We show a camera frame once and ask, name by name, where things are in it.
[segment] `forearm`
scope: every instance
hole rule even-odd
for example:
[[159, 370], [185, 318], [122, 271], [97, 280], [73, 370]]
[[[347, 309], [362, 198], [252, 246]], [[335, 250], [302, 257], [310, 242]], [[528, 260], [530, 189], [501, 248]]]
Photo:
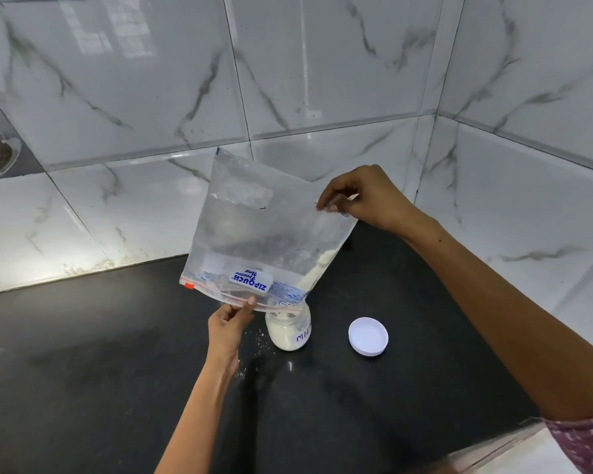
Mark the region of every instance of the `forearm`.
[[398, 234], [431, 266], [545, 417], [593, 417], [593, 346], [430, 218]]
[[229, 377], [224, 367], [205, 364], [155, 474], [209, 472]]

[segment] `glass jar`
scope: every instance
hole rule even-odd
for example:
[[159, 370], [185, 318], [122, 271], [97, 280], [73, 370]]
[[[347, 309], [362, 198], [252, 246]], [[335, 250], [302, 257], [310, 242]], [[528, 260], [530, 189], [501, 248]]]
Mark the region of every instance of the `glass jar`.
[[303, 304], [299, 314], [267, 312], [266, 326], [275, 346], [284, 351], [295, 351], [310, 338], [312, 332], [310, 307]]

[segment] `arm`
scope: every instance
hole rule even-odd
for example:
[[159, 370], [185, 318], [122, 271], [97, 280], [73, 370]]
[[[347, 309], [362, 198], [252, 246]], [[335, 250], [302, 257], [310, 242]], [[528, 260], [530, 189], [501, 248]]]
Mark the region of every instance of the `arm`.
[[255, 298], [225, 304], [209, 318], [209, 352], [155, 474], [206, 474], [226, 388], [239, 365], [241, 332], [254, 318]]
[[333, 179], [318, 209], [397, 234], [435, 271], [472, 325], [550, 420], [593, 417], [593, 346], [532, 302], [419, 211], [379, 166]]

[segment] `jar lid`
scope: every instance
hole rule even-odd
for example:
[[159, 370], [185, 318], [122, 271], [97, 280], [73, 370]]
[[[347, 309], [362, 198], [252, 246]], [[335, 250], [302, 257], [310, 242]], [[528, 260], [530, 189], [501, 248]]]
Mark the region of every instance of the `jar lid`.
[[363, 356], [382, 354], [388, 342], [385, 327], [373, 318], [358, 318], [349, 326], [349, 343]]

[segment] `freezer bag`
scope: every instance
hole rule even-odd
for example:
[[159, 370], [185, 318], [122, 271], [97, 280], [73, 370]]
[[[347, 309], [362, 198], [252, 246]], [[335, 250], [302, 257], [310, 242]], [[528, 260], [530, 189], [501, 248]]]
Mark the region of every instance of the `freezer bag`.
[[180, 283], [258, 311], [298, 313], [356, 219], [318, 211], [312, 183], [218, 148]]

